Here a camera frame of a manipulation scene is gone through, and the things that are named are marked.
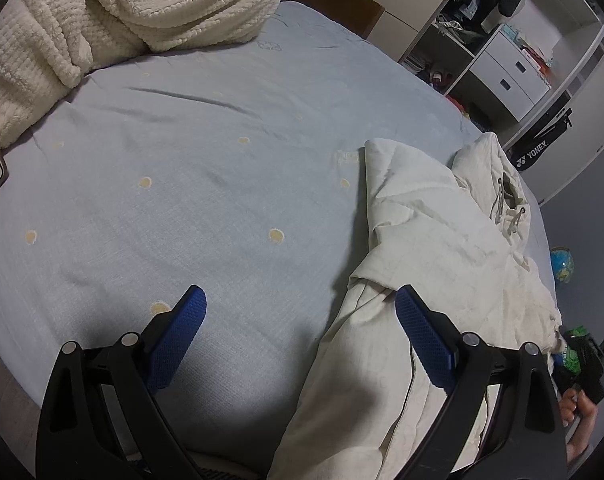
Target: wooden headboard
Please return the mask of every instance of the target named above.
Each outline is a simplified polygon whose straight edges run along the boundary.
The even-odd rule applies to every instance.
[[[366,39],[384,12],[373,0],[292,0],[322,13],[327,18]]]

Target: metal bolt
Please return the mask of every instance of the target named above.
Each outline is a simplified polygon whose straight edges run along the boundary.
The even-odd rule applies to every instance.
[[[138,334],[135,332],[129,332],[122,336],[122,345],[124,346],[133,346],[138,342]]]
[[[62,353],[69,355],[76,351],[77,345],[73,341],[67,341],[62,345]]]
[[[537,346],[535,343],[526,343],[524,345],[524,350],[531,355],[537,355],[540,352],[539,346]]]
[[[467,332],[462,336],[462,341],[468,346],[477,346],[480,344],[480,336],[473,332]]]

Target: hand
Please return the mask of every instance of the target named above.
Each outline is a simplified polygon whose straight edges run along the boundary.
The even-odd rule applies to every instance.
[[[571,440],[566,444],[566,458],[569,463],[584,453],[588,447],[588,441],[593,433],[595,419],[597,418],[597,406],[586,396],[584,391],[577,393],[573,388],[569,388],[560,400],[560,414],[565,428],[575,419],[574,412],[576,408],[579,408],[581,420]]]

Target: light blue bed sheet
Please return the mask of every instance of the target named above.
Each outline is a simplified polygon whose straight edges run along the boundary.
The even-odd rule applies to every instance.
[[[447,163],[478,134],[294,2],[251,43],[99,70],[6,155],[0,355],[40,403],[62,343],[110,345],[197,284],[207,317],[157,399],[186,446],[265,472],[367,253],[364,142]]]

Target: wrinkled fabric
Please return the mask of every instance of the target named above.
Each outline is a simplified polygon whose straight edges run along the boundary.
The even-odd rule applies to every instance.
[[[513,174],[524,197],[495,134],[463,148],[453,171],[387,139],[366,143],[366,166],[370,252],[320,343],[269,480],[392,480],[415,452],[446,395],[395,314],[403,285],[488,344],[533,341],[549,351],[558,343],[560,315],[536,265],[518,250],[528,229],[504,235],[490,218],[496,175]],[[456,468],[478,452],[495,392],[486,399]]]
[[[149,50],[246,42],[280,0],[9,0],[0,13],[0,147],[90,70]]]
[[[65,341],[111,345],[197,284],[207,317],[157,401],[188,449],[266,475],[368,253],[371,132],[444,164],[480,135],[386,54],[296,2],[256,41],[89,74],[6,153],[3,362],[40,404]],[[531,210],[530,254],[552,288]]]

